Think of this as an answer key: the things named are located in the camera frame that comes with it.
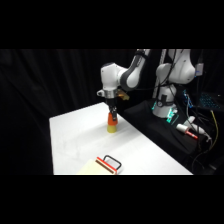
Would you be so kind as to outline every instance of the wire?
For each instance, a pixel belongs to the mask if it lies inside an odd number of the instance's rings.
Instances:
[[[187,95],[187,97],[188,97],[188,101],[187,101],[187,109],[186,109],[186,114],[187,114],[187,117],[188,117],[188,119],[189,119],[188,107],[189,107],[190,98],[189,98],[189,96],[188,96],[188,95]]]
[[[217,124],[217,121],[216,121],[216,118],[215,118],[215,114],[214,114],[214,112],[212,110],[211,110],[211,113],[212,113],[212,116],[213,116],[213,119],[214,119],[214,122],[215,122],[215,126],[216,126],[216,131],[217,132],[216,132],[215,142],[212,145],[212,147],[209,149],[209,151],[211,151],[214,148],[216,142],[218,141],[218,137],[219,137],[219,127],[218,127],[218,124]]]
[[[181,112],[182,112],[183,114],[185,114],[185,113],[183,112],[183,110],[181,109],[180,104],[177,102],[177,100],[176,100],[176,103],[177,103],[177,105],[179,106],[179,109],[181,110]],[[192,124],[191,124],[191,122],[189,121],[189,118],[188,118],[188,117],[187,117],[187,121],[188,121],[188,123],[191,125],[192,129],[194,130],[194,127],[192,126]]]
[[[197,159],[198,159],[200,156],[202,156],[202,155],[204,155],[204,154],[210,152],[210,151],[214,148],[214,146],[215,146],[215,144],[216,144],[216,142],[217,142],[217,140],[218,140],[218,137],[219,137],[219,128],[218,128],[218,124],[217,124],[217,121],[216,121],[216,118],[215,118],[215,114],[214,114],[213,111],[211,111],[211,113],[212,113],[212,116],[213,116],[213,119],[214,119],[214,122],[215,122],[215,126],[216,126],[216,130],[217,130],[217,133],[216,133],[216,139],[215,139],[214,144],[212,144],[212,139],[210,139],[210,141],[211,141],[211,147],[209,148],[209,150],[207,150],[207,151],[205,151],[205,152],[199,154],[199,155],[194,159],[194,161],[193,161],[193,163],[192,163],[192,172],[194,172],[194,164],[195,164],[195,162],[197,161]]]

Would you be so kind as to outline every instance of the white table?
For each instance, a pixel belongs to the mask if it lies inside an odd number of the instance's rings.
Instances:
[[[105,155],[122,163],[119,175],[191,175],[119,115],[117,133],[109,134],[108,112],[101,103],[50,119],[55,175],[75,175]]]

